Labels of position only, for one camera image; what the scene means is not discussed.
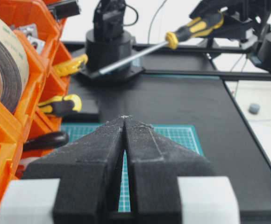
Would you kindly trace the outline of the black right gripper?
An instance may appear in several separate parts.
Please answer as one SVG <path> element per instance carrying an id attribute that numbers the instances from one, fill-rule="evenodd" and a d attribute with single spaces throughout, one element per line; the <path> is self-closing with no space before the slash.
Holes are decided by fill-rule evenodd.
<path id="1" fill-rule="evenodd" d="M 211 31 L 206 38 L 248 41 L 254 37 L 250 0 L 201 0 L 189 17 L 195 19 L 221 12 L 223 24 Z"/>

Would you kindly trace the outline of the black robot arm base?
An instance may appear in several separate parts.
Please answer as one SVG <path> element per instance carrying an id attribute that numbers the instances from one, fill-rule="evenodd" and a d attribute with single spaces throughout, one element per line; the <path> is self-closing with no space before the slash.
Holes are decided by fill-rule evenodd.
<path id="1" fill-rule="evenodd" d="M 88 62 L 80 74 L 92 83 L 123 83 L 138 76 L 144 68 L 139 59 L 122 65 L 105 75 L 98 70 L 134 54 L 134 38 L 124 30 L 125 10 L 129 5 L 124 0 L 101 0 L 93 16 L 93 29 L 86 34 L 85 53 Z"/>

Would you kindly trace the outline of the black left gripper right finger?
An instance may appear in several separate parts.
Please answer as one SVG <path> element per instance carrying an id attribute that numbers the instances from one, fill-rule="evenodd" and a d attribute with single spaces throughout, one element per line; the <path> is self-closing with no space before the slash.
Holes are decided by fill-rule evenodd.
<path id="1" fill-rule="evenodd" d="M 139 224 L 182 221 L 178 177 L 214 176 L 211 162 L 153 127 L 124 119 L 131 207 Z"/>

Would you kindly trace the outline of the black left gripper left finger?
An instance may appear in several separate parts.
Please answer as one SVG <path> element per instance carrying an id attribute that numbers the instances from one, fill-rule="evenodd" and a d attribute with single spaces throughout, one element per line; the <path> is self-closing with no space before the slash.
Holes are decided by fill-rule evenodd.
<path id="1" fill-rule="evenodd" d="M 101 224 L 119 208 L 124 118 L 30 163 L 24 179 L 60 180 L 53 208 L 56 224 Z"/>

